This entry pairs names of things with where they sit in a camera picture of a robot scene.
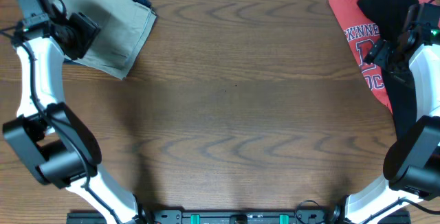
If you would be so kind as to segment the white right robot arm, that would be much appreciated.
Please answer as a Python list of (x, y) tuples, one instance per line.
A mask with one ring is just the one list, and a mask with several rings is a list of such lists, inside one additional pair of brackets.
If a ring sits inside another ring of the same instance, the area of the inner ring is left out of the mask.
[(439, 197), (439, 6), (414, 3), (388, 12), (397, 31), (373, 44), (363, 61), (377, 65), (393, 110), (397, 140), (381, 175), (345, 196), (327, 223), (409, 223), (400, 210)]

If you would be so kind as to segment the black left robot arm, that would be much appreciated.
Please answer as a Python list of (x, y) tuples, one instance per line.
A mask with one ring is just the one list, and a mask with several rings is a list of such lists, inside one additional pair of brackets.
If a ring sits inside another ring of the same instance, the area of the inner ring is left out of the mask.
[(2, 133), (43, 185), (77, 194), (105, 223), (152, 223), (137, 197), (102, 165), (97, 139), (67, 106), (63, 64), (85, 56), (100, 27), (62, 0), (17, 0), (23, 19), (2, 31), (21, 61), (21, 101)]

